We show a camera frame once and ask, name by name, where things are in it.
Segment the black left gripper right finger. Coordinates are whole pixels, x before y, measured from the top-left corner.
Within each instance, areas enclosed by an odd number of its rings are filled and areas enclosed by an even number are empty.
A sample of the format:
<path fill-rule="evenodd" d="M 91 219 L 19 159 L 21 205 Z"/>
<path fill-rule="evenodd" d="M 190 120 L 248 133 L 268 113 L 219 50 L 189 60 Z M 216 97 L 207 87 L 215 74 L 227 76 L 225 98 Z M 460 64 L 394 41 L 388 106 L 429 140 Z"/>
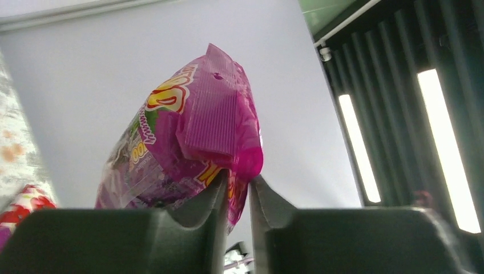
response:
<path fill-rule="evenodd" d="M 300 209 L 250 184 L 257 273 L 466 273 L 459 241 L 432 210 Z"/>

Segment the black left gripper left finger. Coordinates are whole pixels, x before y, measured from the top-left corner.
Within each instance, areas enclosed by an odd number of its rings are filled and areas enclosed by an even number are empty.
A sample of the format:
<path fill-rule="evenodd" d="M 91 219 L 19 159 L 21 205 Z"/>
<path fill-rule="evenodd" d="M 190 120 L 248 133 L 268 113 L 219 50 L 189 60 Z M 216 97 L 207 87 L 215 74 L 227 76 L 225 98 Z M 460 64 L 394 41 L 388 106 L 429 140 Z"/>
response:
<path fill-rule="evenodd" d="M 2 273 L 222 273 L 226 171 L 181 207 L 44 209 L 1 252 Z"/>

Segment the purple grape candy bag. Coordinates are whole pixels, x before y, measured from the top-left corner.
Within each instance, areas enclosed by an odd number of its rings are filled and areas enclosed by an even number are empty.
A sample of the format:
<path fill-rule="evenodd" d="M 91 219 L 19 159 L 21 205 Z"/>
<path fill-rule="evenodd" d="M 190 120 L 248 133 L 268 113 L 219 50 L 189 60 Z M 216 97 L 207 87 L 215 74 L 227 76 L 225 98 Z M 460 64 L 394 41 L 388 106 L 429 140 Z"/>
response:
<path fill-rule="evenodd" d="M 263 161 L 245 71 L 209 44 L 141 105 L 103 167 L 95 207 L 177 209 L 225 170 L 231 232 Z"/>

